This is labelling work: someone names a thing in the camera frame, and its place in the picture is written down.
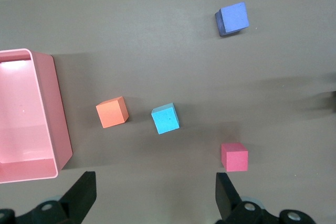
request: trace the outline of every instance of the toy block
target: toy block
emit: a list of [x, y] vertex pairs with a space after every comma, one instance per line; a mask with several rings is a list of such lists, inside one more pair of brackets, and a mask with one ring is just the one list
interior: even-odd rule
[[235, 33], [249, 26], [244, 2], [221, 8], [215, 17], [221, 36]]
[[241, 143], [222, 144], [222, 164], [227, 172], [247, 171], [248, 150]]
[[104, 101], [96, 106], [103, 128], [126, 122], [128, 112], [123, 97]]
[[152, 110], [152, 117], [159, 134], [180, 128], [173, 103]]

